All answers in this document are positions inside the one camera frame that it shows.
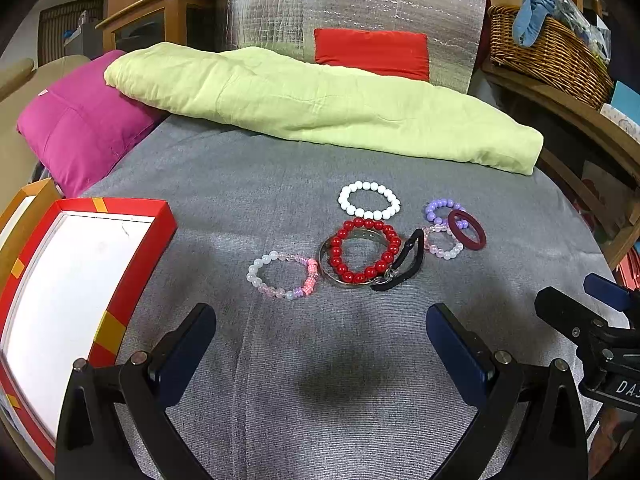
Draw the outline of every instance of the wooden cabinet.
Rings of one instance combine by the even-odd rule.
[[[210,50],[214,0],[109,0],[102,31],[105,52],[130,52],[161,41]]]

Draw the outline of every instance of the wooden furniture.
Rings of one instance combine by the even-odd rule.
[[[201,50],[212,42],[214,0],[109,0],[102,31],[105,52],[170,41]]]
[[[597,110],[540,81],[506,68],[494,66],[489,60],[485,61],[482,71],[490,82],[516,94],[512,112],[516,111],[515,108],[523,101],[522,98],[541,105],[596,142],[632,177],[636,185],[640,184],[640,144]],[[562,161],[544,148],[540,153],[540,160],[551,167],[583,200],[607,235],[613,238],[612,241],[603,244],[601,249],[609,268],[615,269],[640,237],[639,189],[636,188],[634,197],[627,205],[626,224],[622,228],[618,228],[606,208],[591,190]]]

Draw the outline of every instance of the folded blanket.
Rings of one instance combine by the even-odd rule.
[[[257,47],[214,54],[159,43],[117,59],[104,79],[155,108],[281,139],[475,162],[526,175],[542,148],[538,131],[474,97]]]

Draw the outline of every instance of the red beaded bracelet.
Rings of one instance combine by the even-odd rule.
[[[478,233],[478,241],[474,241],[466,235],[462,234],[462,231],[456,224],[456,218],[464,218],[469,225],[473,226]],[[486,234],[484,233],[484,229],[480,225],[480,222],[473,218],[466,211],[460,211],[460,209],[453,209],[449,216],[447,217],[447,223],[449,224],[449,229],[453,235],[463,244],[467,249],[471,249],[472,251],[479,251],[486,245]]]
[[[342,241],[349,236],[349,232],[354,228],[375,229],[382,231],[388,241],[385,252],[380,256],[372,266],[366,267],[364,272],[351,272],[349,267],[342,261]],[[379,274],[384,274],[389,265],[393,263],[396,254],[400,252],[400,244],[402,240],[391,225],[385,224],[382,220],[371,220],[356,217],[353,220],[347,220],[342,224],[342,228],[329,240],[331,248],[329,249],[329,263],[340,279],[345,283],[366,283]]]

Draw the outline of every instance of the red pillow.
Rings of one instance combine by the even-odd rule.
[[[429,80],[427,35],[397,30],[316,28],[316,63]]]

